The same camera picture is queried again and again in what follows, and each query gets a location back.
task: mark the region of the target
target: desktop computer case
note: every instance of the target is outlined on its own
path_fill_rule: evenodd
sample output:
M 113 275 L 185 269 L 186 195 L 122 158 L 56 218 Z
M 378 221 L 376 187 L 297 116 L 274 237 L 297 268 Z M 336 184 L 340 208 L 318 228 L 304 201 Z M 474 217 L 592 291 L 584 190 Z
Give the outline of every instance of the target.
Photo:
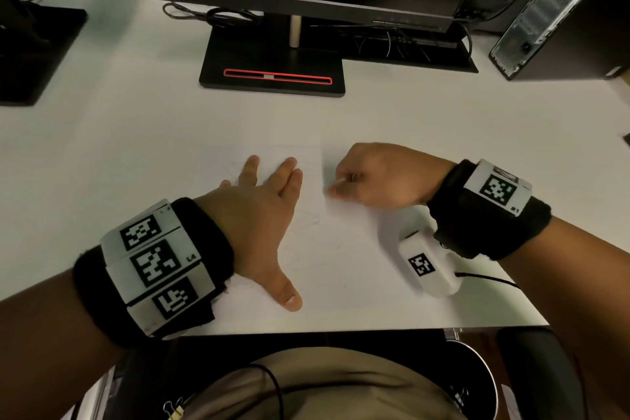
M 630 66 L 630 0 L 530 0 L 490 52 L 508 80 L 610 78 Z

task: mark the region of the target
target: white desk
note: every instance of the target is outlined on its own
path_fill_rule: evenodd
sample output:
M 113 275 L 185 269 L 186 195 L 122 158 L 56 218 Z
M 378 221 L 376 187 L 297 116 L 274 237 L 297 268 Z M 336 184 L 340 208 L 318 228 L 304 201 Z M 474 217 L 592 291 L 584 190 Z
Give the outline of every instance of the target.
M 83 7 L 90 20 L 35 107 L 0 107 L 0 298 L 69 268 L 155 201 L 214 188 L 203 160 L 215 145 L 313 145 L 326 156 L 378 140 L 484 157 L 531 181 L 556 215 L 630 250 L 630 148 L 620 138 L 630 107 L 609 83 L 509 83 L 487 58 L 494 39 L 475 37 L 479 74 L 345 61 L 344 98 L 207 90 L 205 24 L 171 20 L 155 0 L 44 2 Z M 505 276 L 490 261 L 468 268 Z M 198 332 L 543 323 L 516 289 L 469 280 L 446 300 L 219 319 Z

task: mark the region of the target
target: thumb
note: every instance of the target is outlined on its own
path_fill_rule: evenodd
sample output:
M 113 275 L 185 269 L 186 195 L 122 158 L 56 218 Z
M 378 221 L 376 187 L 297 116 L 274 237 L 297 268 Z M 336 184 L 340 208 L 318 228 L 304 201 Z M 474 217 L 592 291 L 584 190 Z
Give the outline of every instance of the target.
M 362 191 L 360 181 L 340 180 L 328 188 L 328 195 L 337 200 L 360 202 L 360 191 Z
M 271 273 L 268 273 L 268 275 L 256 282 L 286 310 L 295 312 L 302 309 L 302 298 L 285 273 L 282 272 L 279 265 Z

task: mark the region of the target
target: black wristband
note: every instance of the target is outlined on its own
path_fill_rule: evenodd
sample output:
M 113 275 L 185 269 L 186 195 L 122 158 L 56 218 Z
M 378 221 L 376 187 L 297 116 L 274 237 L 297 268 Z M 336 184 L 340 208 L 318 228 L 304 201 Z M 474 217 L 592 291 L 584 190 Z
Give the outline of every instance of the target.
M 516 217 L 485 201 L 464 188 L 476 167 L 468 160 L 454 167 L 427 206 L 437 222 L 435 238 L 444 247 L 468 259 L 485 254 L 497 261 L 540 234 L 551 208 L 532 196 Z
M 189 198 L 180 198 L 171 204 L 179 222 L 200 254 L 215 289 L 182 314 L 167 322 L 153 333 L 165 337 L 174 332 L 206 324 L 214 319 L 212 299 L 225 290 L 225 281 L 234 273 L 234 253 L 220 228 L 203 209 Z M 131 348 L 148 337 L 127 312 L 114 282 L 106 271 L 100 246 L 84 253 L 74 265 L 74 284 L 86 310 L 95 324 L 115 344 Z M 156 285 L 160 289 L 166 280 Z

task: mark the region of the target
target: hand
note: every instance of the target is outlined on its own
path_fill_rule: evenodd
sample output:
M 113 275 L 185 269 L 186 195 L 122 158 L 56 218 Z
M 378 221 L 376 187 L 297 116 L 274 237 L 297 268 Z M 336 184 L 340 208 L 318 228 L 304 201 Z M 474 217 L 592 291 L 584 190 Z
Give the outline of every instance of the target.
M 328 194 L 379 209 L 426 204 L 454 167 L 452 161 L 404 146 L 357 143 L 337 166 Z
M 195 202 L 223 231 L 234 250 L 234 272 L 260 284 L 285 309 L 300 310 L 302 298 L 278 264 L 278 246 L 293 219 L 303 173 L 288 158 L 261 186 L 260 159 L 251 156 L 238 178 Z

